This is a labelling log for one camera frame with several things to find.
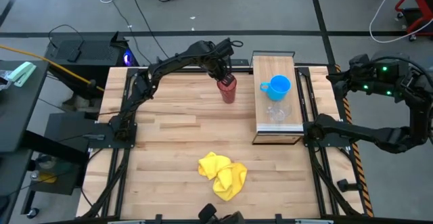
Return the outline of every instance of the desk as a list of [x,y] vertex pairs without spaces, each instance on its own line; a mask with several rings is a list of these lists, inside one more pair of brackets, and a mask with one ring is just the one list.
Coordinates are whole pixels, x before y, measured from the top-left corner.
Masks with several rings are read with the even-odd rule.
[[[319,112],[339,118],[326,66],[310,69]],[[101,113],[120,110],[127,68],[111,68]],[[197,219],[212,203],[223,217],[239,210],[247,219],[317,218],[319,210],[309,153],[296,145],[252,145],[256,133],[253,76],[234,73],[237,94],[233,104],[224,104],[215,81],[205,73],[172,73],[160,81],[155,99],[139,107],[137,143],[131,150],[124,188],[121,219]],[[101,115],[108,122],[112,115]],[[213,181],[197,173],[198,159],[209,151],[230,157],[248,168],[242,191],[229,202],[212,191]],[[112,150],[98,154],[87,166],[83,189],[91,202],[106,186]],[[355,181],[352,164],[337,149],[328,150],[334,183]],[[322,184],[325,205],[329,197]],[[114,197],[109,215],[114,212]],[[343,196],[363,212],[358,192]],[[77,216],[89,205],[81,196]]]
[[[23,62],[0,61],[0,70],[14,70]],[[8,195],[21,188],[27,166],[33,151],[20,148],[20,142],[26,132],[28,122],[32,116],[36,101],[41,92],[48,63],[44,61],[32,62],[36,70],[21,87],[11,87],[0,91],[0,196]],[[9,205],[0,216],[2,223],[8,223],[19,193],[9,196]]]

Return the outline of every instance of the red tumbler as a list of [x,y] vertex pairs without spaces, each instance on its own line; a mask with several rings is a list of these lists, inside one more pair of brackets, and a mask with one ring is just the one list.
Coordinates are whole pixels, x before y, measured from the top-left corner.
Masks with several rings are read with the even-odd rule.
[[235,101],[237,81],[232,74],[229,74],[227,76],[231,76],[230,79],[233,79],[231,83],[226,85],[225,82],[227,81],[218,81],[216,82],[216,85],[218,86],[221,96],[223,96],[223,101],[227,104],[231,104]]

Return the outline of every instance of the green object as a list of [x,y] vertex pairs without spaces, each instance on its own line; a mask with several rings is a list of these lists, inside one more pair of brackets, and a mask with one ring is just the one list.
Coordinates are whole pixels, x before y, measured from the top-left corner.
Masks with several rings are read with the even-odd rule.
[[15,82],[15,86],[21,87],[27,81],[33,71],[35,71],[35,69],[36,66],[33,63],[25,62],[11,72],[7,76],[7,79],[9,81]]

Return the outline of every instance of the chair wheel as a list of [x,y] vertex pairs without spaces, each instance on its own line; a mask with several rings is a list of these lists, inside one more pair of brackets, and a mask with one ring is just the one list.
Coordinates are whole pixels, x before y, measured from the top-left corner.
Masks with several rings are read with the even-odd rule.
[[415,36],[415,35],[411,35],[411,36],[409,36],[409,41],[410,42],[413,42],[413,41],[415,41],[417,39],[417,37]]
[[31,208],[31,209],[30,209],[30,212],[27,214],[27,218],[29,218],[29,219],[33,219],[33,218],[35,218],[38,214],[39,214],[39,209],[38,209],[38,208]]

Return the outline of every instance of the red chair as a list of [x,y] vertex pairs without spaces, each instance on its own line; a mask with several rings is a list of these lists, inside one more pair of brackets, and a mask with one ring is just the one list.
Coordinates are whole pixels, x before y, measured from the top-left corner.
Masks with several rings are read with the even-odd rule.
[[[400,8],[403,2],[405,0],[400,0],[395,5],[395,10],[398,12],[397,18],[406,19],[408,26],[406,32],[408,34],[416,31],[433,19],[433,0],[416,0],[418,8]],[[429,36],[433,39],[433,22],[418,31],[416,35],[409,36],[409,41],[416,40],[416,36]]]

